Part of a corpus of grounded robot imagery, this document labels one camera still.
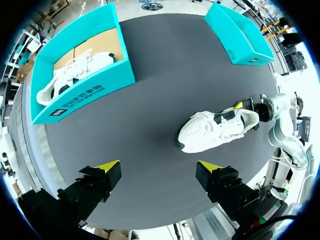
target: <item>cardboard box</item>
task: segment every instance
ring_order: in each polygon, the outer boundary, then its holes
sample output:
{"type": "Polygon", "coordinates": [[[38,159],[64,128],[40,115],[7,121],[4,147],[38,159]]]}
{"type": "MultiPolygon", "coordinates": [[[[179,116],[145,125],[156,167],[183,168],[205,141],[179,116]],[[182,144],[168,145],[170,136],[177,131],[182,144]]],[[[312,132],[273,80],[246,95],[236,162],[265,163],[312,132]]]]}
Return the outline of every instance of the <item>cardboard box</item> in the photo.
{"type": "Polygon", "coordinates": [[[91,56],[101,52],[110,52],[114,54],[116,62],[124,59],[118,38],[118,31],[116,28],[112,28],[89,38],[70,50],[54,64],[53,69],[63,68],[70,60],[80,56],[89,49],[92,49],[90,52],[91,56]]]}
{"type": "Polygon", "coordinates": [[[32,68],[34,67],[35,61],[36,61],[36,56],[37,53],[33,53],[31,54],[28,62],[24,63],[21,65],[21,67],[18,69],[18,71],[16,72],[16,81],[22,82],[25,77],[27,76],[27,74],[32,70],[32,68]]]}

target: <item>metal rack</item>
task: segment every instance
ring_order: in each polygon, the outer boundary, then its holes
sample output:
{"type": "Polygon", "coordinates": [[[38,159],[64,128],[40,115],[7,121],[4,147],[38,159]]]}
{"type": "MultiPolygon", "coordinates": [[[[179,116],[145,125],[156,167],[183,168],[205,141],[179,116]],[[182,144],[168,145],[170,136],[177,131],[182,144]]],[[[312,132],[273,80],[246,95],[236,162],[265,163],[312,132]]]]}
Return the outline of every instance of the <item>metal rack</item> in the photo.
{"type": "Polygon", "coordinates": [[[28,25],[25,29],[19,32],[18,38],[12,47],[11,53],[4,63],[4,69],[0,83],[16,78],[15,73],[20,68],[18,63],[21,60],[21,55],[22,53],[25,53],[24,50],[33,40],[38,42],[39,45],[44,45],[44,43],[40,41],[39,32],[36,31],[34,27],[28,25]]]}

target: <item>shoe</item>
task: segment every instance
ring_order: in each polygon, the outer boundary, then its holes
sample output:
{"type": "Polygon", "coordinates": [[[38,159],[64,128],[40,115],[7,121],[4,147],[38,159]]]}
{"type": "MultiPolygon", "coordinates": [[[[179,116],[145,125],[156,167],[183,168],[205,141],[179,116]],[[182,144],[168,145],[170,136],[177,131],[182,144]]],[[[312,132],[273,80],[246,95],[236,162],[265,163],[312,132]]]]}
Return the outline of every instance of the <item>shoe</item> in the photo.
{"type": "Polygon", "coordinates": [[[185,153],[200,153],[240,139],[259,123],[259,115],[247,109],[233,107],[221,113],[197,112],[182,127],[178,142],[185,153]]]}
{"type": "Polygon", "coordinates": [[[55,70],[52,80],[37,93],[36,101],[41,105],[48,106],[57,96],[79,80],[115,62],[113,53],[104,51],[91,56],[90,51],[91,49],[71,59],[64,67],[55,70]]]}

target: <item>white robotic arm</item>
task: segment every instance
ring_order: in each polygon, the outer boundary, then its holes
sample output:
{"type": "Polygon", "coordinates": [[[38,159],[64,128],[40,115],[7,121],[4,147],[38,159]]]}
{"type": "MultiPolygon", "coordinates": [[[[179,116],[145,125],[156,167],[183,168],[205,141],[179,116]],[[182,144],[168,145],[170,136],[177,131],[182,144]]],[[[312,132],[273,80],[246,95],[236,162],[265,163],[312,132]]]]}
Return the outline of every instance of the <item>white robotic arm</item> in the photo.
{"type": "Polygon", "coordinates": [[[302,142],[293,136],[294,126],[290,117],[290,99],[287,94],[263,98],[263,104],[272,109],[270,120],[275,120],[275,125],[269,131],[268,138],[272,146],[283,149],[296,159],[297,166],[293,166],[294,168],[304,170],[308,166],[308,158],[302,142]]]}

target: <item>desk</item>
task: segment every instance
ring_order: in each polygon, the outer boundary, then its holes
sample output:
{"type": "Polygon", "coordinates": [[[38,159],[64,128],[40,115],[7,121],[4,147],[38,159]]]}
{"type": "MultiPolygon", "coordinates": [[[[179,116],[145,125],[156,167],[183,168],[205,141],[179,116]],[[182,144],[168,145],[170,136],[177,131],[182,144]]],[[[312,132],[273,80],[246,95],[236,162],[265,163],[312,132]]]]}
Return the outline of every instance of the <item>desk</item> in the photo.
{"type": "Polygon", "coordinates": [[[248,182],[275,151],[268,142],[273,122],[194,154],[178,149],[179,128],[196,112],[220,112],[277,90],[267,65],[232,65],[203,16],[156,14],[120,26],[137,83],[47,124],[47,139],[68,185],[87,165],[121,161],[121,180],[88,223],[104,229],[154,228],[213,206],[195,177],[198,160],[232,165],[248,182]]]}

